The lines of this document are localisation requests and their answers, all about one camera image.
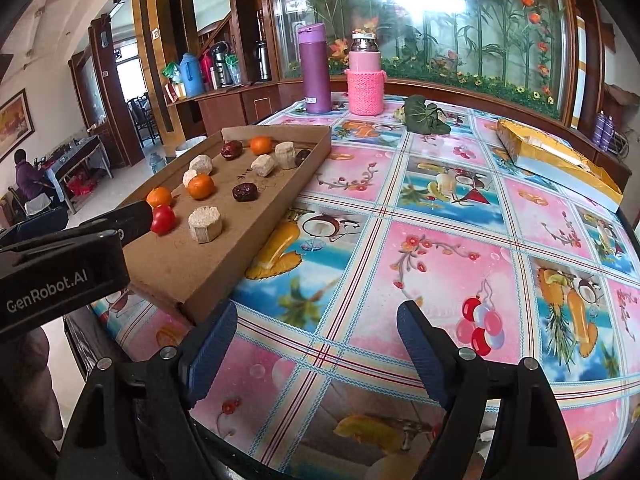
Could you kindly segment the red jujube in tray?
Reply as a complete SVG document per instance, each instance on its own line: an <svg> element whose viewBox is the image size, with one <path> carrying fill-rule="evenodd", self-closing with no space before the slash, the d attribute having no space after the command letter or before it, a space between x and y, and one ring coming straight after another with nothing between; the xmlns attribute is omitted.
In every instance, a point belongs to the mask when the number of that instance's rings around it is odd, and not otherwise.
<svg viewBox="0 0 640 480"><path fill-rule="evenodd" d="M220 154L225 160L233 160L239 158L244 151L241 141L231 140L226 142L220 149Z"/></svg>

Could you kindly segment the white plastic bucket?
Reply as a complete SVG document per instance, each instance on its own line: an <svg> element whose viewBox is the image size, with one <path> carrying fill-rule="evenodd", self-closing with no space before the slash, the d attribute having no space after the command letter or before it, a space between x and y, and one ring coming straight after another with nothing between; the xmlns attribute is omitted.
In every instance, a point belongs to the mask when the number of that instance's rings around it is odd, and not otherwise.
<svg viewBox="0 0 640 480"><path fill-rule="evenodd" d="M194 138L185 140L184 142L182 142L176 147L175 156L176 157L181 156L187 151L190 151L191 148L194 148L194 146L197 146L198 144L204 142L206 139L207 139L207 136L194 136Z"/></svg>

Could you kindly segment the brown cardboard tray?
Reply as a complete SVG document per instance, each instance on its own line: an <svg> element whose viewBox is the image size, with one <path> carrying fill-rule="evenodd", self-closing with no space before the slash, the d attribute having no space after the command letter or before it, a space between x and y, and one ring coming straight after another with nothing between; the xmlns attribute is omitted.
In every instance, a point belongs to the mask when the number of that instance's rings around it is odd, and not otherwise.
<svg viewBox="0 0 640 480"><path fill-rule="evenodd" d="M255 158L250 148L244 148L237 159L221 156L220 149L226 142L249 144L254 136L291 141L298 150L308 148L310 154L299 167L276 168L265 178L250 169ZM131 289L169 313L178 312L194 324L203 322L218 302L229 296L330 151L328 126L242 126L224 128L174 159L124 200L126 204L145 200L152 188L164 186L174 196L172 209L178 219L168 234L148 233L125 247ZM216 186L215 193L203 203L194 200L182 184L190 161L199 154L213 159ZM257 185L257 200L240 203L233 198L232 188L245 182ZM201 204L217 207L224 226L206 244L198 244L188 226L191 212Z"/></svg>

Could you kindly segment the beige rice cake puck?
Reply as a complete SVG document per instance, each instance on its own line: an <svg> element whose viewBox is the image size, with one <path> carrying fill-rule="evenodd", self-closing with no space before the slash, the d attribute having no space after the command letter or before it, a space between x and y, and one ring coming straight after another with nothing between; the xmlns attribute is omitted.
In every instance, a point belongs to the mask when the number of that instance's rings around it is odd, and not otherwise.
<svg viewBox="0 0 640 480"><path fill-rule="evenodd" d="M217 207L201 206L191 212L188 226L192 238L198 244L206 244L214 240L221 232L222 219Z"/></svg>

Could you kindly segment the green leafy vegetable toy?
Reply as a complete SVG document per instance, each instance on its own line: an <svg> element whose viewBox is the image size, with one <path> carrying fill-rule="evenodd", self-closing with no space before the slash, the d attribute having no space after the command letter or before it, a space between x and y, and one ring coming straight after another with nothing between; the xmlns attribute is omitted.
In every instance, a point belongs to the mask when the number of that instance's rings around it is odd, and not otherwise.
<svg viewBox="0 0 640 480"><path fill-rule="evenodd" d="M424 96L407 96L398 110L399 118L407 130L419 134L449 134L450 125L444 119L444 111Z"/></svg>

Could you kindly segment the colourful fruit-print tablecloth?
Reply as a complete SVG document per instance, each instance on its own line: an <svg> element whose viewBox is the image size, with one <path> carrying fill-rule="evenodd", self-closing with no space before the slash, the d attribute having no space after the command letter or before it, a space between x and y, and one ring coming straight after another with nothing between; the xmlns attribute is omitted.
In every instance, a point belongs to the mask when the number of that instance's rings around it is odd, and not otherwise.
<svg viewBox="0 0 640 480"><path fill-rule="evenodd" d="M449 134L293 104L261 126L328 126L331 151L228 298L238 322L192 417L293 479L409 479L445 411L397 330L412 300L487 361L530 356L558 401L578 476L639 451L639 249L623 220L515 167L498 116L440 104ZM131 287L97 301L131 359L194 324Z"/></svg>

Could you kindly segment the pink knit-sleeved flask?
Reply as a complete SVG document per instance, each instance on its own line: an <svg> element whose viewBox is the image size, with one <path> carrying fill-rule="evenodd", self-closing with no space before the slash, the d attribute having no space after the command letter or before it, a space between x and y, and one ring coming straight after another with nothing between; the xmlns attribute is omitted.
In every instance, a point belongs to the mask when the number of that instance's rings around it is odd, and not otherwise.
<svg viewBox="0 0 640 480"><path fill-rule="evenodd" d="M384 108L386 73L374 32L356 29L345 70L349 110L359 116L375 116Z"/></svg>

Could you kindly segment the dark plum in tray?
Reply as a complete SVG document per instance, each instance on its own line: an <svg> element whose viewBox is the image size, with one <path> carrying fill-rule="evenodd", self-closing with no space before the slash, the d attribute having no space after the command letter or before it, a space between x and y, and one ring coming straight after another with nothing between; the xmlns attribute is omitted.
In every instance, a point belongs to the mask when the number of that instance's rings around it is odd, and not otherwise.
<svg viewBox="0 0 640 480"><path fill-rule="evenodd" d="M295 155L295 166L299 167L304 160L309 156L310 151L308 150L308 148L303 148L302 150L299 150L296 155Z"/></svg>

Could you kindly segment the blue thermos jug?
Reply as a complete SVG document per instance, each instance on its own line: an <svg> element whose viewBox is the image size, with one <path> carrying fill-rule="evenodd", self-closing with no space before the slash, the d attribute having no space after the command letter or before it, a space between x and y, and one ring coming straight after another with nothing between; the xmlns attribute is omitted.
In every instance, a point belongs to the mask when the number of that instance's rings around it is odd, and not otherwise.
<svg viewBox="0 0 640 480"><path fill-rule="evenodd" d="M186 52L179 64L180 77L188 98L195 98L205 92L204 79L198 58Z"/></svg>

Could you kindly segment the purple thermos bottle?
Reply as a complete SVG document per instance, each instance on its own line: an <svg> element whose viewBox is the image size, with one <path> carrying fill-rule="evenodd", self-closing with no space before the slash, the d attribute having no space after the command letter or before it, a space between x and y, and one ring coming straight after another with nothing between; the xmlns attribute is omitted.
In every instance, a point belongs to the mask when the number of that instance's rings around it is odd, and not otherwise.
<svg viewBox="0 0 640 480"><path fill-rule="evenodd" d="M300 72L306 110L326 114L332 110L326 28L323 23L305 25L297 31Z"/></svg>

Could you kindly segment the dark jujube date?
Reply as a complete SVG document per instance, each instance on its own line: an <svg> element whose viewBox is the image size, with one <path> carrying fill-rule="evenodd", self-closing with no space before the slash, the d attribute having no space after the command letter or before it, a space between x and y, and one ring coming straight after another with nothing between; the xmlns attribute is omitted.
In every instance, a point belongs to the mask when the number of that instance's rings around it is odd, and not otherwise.
<svg viewBox="0 0 640 480"><path fill-rule="evenodd" d="M253 200L258 199L258 187L255 183L252 182L240 183L232 188L232 196L237 202L240 203L252 202Z"/></svg>

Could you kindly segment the seated person in purple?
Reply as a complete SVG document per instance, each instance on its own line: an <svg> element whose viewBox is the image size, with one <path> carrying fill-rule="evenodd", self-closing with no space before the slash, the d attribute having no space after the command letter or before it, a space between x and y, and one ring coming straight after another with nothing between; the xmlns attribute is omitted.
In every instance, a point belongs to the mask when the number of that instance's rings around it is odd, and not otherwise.
<svg viewBox="0 0 640 480"><path fill-rule="evenodd" d="M14 162L16 185L26 202L34 200L41 194L47 196L52 202L56 200L55 190L47 175L32 166L22 148L14 152Z"/></svg>

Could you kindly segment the yellow taped white box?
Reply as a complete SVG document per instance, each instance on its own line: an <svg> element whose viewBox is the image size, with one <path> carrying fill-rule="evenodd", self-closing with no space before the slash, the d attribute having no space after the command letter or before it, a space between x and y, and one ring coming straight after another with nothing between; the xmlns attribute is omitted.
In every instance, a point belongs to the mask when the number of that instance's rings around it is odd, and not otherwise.
<svg viewBox="0 0 640 480"><path fill-rule="evenodd" d="M502 118L496 133L518 168L538 174L616 212L623 193L608 173L566 141L537 128Z"/></svg>

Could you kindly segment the red tomato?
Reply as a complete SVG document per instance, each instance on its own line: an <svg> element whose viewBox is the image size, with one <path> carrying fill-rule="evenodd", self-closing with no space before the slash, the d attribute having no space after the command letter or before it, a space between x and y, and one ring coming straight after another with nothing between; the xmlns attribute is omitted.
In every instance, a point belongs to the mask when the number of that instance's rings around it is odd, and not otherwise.
<svg viewBox="0 0 640 480"><path fill-rule="evenodd" d="M168 234L175 226L177 220L171 206L160 205L153 209L151 231L158 236Z"/></svg>

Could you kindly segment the beige puck in tray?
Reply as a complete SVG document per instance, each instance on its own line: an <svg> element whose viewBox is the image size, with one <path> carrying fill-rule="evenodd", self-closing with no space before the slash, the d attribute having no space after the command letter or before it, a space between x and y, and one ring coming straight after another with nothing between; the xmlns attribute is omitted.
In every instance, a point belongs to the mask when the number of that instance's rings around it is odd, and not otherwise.
<svg viewBox="0 0 640 480"><path fill-rule="evenodd" d="M274 147L273 156L283 170L294 169L296 167L296 151L294 143L291 141L278 143Z"/></svg>
<svg viewBox="0 0 640 480"><path fill-rule="evenodd" d="M258 177L265 178L270 176L277 167L277 163L274 158L269 154L261 154L257 156L252 164L250 165L250 169L257 174Z"/></svg>
<svg viewBox="0 0 640 480"><path fill-rule="evenodd" d="M199 154L190 161L189 169L197 174L206 174L209 176L213 171L212 159L206 154Z"/></svg>
<svg viewBox="0 0 640 480"><path fill-rule="evenodd" d="M182 184L185 188L189 188L190 182L198 176L198 172L194 169L186 170L183 174Z"/></svg>

